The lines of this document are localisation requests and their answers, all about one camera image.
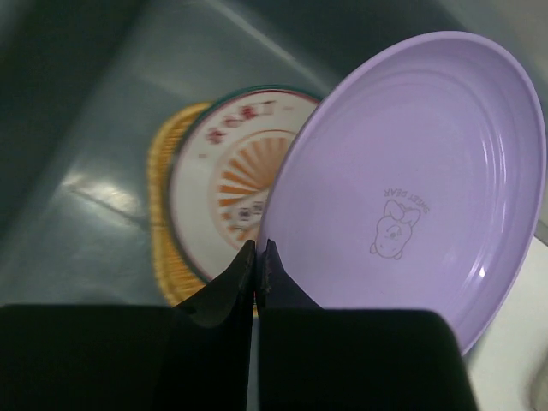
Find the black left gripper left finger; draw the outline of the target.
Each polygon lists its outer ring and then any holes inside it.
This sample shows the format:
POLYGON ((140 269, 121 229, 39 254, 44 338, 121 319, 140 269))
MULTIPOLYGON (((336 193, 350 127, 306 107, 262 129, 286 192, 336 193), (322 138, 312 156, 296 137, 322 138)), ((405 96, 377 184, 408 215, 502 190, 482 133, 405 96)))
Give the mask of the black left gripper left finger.
POLYGON ((255 244, 174 307, 7 305, 4 410, 243 410, 255 244))

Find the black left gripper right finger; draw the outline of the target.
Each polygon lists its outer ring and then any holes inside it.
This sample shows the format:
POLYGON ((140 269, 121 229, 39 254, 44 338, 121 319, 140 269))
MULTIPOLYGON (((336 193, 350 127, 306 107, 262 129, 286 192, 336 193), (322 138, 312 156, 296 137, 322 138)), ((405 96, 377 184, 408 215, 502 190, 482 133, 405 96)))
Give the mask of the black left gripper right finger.
POLYGON ((260 259, 258 386, 263 410, 474 410, 451 328, 436 313, 323 309, 260 259))

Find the woven bamboo square tray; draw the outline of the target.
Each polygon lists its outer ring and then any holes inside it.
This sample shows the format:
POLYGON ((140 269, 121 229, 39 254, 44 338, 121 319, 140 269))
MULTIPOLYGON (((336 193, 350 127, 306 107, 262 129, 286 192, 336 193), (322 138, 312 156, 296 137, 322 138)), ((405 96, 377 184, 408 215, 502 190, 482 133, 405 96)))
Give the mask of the woven bamboo square tray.
POLYGON ((159 128, 146 161, 152 269, 164 298, 171 306, 185 301, 204 287, 204 282, 183 261, 170 233, 168 179, 170 160, 185 131, 211 106, 189 105, 177 111, 159 128))

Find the white orange patterned plate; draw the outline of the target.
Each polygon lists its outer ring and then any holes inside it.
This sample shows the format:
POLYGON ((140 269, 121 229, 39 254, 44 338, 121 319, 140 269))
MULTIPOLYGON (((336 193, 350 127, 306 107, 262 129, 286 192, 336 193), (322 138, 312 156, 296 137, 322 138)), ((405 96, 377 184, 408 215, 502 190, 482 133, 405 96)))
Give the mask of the white orange patterned plate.
POLYGON ((272 183, 320 97, 290 86, 236 90, 184 132, 170 160, 170 233, 197 277, 210 282, 256 238, 272 183))

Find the purple plastic plate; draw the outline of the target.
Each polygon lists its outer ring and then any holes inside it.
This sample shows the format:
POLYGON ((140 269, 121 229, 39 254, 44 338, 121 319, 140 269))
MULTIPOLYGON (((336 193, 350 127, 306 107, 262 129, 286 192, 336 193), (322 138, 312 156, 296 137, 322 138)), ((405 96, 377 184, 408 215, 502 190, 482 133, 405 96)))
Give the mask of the purple plastic plate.
POLYGON ((473 33, 421 34, 360 65, 290 147, 257 248, 324 308, 438 313, 468 351, 533 239, 544 116, 526 70, 473 33))

